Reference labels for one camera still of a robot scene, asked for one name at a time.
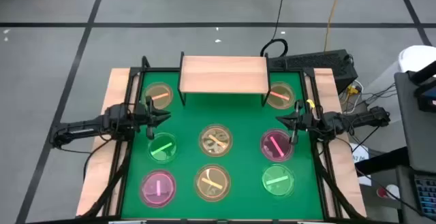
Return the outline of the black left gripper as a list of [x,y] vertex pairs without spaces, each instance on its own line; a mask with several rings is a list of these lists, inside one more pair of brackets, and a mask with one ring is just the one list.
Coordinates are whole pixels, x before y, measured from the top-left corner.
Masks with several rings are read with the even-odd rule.
[[140,103],[136,105],[134,109],[134,130],[136,133],[140,133],[140,127],[146,126],[146,136],[148,139],[154,139],[154,133],[151,123],[153,122],[153,127],[158,127],[164,121],[168,120],[170,117],[170,112],[165,110],[153,110],[151,113],[151,106],[153,105],[153,99],[151,96],[146,96],[145,103]]

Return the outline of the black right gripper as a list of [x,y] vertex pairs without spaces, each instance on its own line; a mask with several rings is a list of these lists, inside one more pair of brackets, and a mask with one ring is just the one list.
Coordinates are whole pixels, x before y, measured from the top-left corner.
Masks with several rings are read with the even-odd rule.
[[283,116],[276,116],[276,119],[278,121],[292,121],[293,123],[282,123],[287,130],[292,130],[292,135],[290,137],[290,144],[297,144],[298,143],[298,131],[306,131],[308,130],[312,125],[314,121],[313,117],[313,109],[309,106],[309,111],[307,113],[301,114],[303,107],[305,105],[309,104],[304,100],[297,100],[294,104],[294,113],[290,113]]

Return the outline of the red translucent plate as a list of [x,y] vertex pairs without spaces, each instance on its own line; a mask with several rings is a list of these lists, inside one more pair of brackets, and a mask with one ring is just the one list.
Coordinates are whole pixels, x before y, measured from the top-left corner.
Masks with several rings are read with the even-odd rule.
[[285,82],[273,82],[266,103],[278,110],[291,108],[296,101],[294,89]]

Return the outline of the pink translucent plate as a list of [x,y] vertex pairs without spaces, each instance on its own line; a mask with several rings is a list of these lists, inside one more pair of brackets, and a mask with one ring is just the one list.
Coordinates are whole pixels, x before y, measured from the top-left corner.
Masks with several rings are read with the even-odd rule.
[[176,194],[176,181],[165,170],[154,170],[147,174],[140,185],[140,197],[151,208],[167,206]]
[[262,154],[274,162],[289,160],[294,154],[294,145],[290,144],[290,135],[282,129],[269,129],[260,139]]

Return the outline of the green translucent plate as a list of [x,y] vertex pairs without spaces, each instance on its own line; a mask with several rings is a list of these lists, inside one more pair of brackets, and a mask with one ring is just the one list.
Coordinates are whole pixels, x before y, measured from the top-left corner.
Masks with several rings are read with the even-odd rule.
[[273,164],[266,168],[261,177],[263,187],[277,197],[285,197],[294,191],[294,173],[281,164]]
[[147,148],[148,156],[157,163],[168,163],[173,160],[178,150],[177,140],[171,133],[155,134]]

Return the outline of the wooden shelf with black legs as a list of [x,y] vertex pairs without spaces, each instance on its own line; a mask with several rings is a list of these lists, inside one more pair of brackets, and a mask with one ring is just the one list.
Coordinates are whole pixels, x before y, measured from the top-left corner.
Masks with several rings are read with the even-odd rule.
[[258,94],[264,106],[271,92],[268,56],[193,56],[181,53],[177,91],[183,105],[189,93]]

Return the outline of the green table mat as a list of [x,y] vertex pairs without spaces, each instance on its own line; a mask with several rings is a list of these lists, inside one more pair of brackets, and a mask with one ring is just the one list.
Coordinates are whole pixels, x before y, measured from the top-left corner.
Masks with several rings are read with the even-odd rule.
[[[301,132],[293,156],[285,162],[295,177],[291,194],[269,193],[262,184],[264,170],[271,166],[260,149],[269,129],[281,127],[284,110],[262,105],[259,95],[189,94],[175,97],[168,106],[170,118],[158,132],[176,138],[176,154],[168,163],[149,156],[145,131],[134,138],[121,216],[124,219],[307,219],[323,217],[313,166],[310,139]],[[212,124],[226,126],[234,143],[226,155],[209,157],[199,146],[201,131]],[[218,202],[203,200],[196,191],[195,177],[205,165],[224,167],[231,180],[230,192]],[[169,171],[176,181],[174,199],[163,208],[150,208],[140,197],[143,178],[153,170]]]

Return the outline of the black computer tower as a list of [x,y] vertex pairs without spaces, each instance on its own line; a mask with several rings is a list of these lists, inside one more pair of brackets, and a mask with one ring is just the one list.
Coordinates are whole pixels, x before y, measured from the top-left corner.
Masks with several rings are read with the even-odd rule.
[[354,59],[345,49],[314,52],[269,60],[272,69],[330,68],[333,72],[337,92],[342,93],[357,77]]

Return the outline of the white paper sheet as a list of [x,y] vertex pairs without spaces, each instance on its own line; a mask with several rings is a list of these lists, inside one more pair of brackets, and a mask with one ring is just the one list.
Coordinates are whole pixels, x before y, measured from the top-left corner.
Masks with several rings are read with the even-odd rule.
[[[366,146],[359,146],[355,143],[351,143],[350,146],[352,148],[352,157],[354,163],[369,159],[369,150]],[[371,176],[359,176],[358,181],[360,185],[365,185],[368,187],[372,185]]]

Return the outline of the white round cup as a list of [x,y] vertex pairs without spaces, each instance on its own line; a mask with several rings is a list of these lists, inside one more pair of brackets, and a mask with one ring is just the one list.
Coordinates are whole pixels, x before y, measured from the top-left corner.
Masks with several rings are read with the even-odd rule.
[[400,198],[399,187],[396,185],[387,185],[386,186],[387,196],[391,199]]

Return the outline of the grey desk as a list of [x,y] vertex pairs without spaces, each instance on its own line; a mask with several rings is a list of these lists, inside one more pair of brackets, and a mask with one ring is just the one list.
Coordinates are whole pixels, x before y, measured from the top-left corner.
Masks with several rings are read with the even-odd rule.
[[394,81],[410,166],[436,173],[436,113],[419,109],[414,97],[418,87],[409,80],[407,73],[395,73]]

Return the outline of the black monitor device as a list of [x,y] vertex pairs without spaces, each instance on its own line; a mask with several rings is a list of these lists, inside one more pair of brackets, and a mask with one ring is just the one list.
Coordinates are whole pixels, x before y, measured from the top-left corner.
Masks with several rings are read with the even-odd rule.
[[436,61],[417,72],[408,72],[409,80],[416,85],[414,97],[424,112],[436,113]]

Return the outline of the white round bin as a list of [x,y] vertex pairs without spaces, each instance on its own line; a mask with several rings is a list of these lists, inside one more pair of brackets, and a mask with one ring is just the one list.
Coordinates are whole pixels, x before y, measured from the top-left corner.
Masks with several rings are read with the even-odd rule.
[[400,121],[401,112],[394,83],[395,73],[420,71],[433,61],[436,61],[436,47],[410,46],[402,50],[396,61],[365,88],[366,94],[363,98],[367,108],[382,107],[390,113],[392,123]]

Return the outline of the black keyboard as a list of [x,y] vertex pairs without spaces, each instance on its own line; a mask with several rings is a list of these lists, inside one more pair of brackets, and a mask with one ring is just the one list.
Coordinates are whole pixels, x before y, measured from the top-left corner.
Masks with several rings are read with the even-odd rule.
[[414,174],[413,183],[421,212],[436,219],[436,175]]

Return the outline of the black metal table frame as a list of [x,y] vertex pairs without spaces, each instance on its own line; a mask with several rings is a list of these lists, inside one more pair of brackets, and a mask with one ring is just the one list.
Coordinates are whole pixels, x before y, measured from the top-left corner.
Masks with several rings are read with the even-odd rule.
[[[110,72],[108,86],[104,98],[103,109],[121,100],[124,95],[129,101],[138,101],[139,90],[142,88],[140,77],[153,72],[180,74],[178,67],[130,67],[113,68]],[[333,71],[330,68],[316,67],[272,67],[269,73],[291,73],[298,72],[302,78],[303,95],[314,99],[322,105],[325,111],[338,112],[339,99],[337,98],[336,83]],[[333,174],[338,188],[344,194],[350,206],[353,206],[359,214],[366,216],[362,192],[358,184],[358,177],[354,174],[354,162],[352,153],[345,149],[349,140],[342,135],[327,145],[328,154],[324,156],[323,162],[328,165],[328,171]],[[121,167],[121,161],[126,158],[127,149],[131,146],[128,141],[116,141],[112,139],[105,142],[105,139],[96,137],[93,143],[94,153],[89,157],[87,166],[84,168],[87,174],[84,178],[82,192],[78,203],[76,215],[80,216],[90,210],[97,198],[103,193],[104,188],[114,178],[115,172]],[[124,184],[127,178],[121,177],[116,182],[114,189],[103,206],[97,212],[98,217],[115,216],[120,213],[122,206]]]

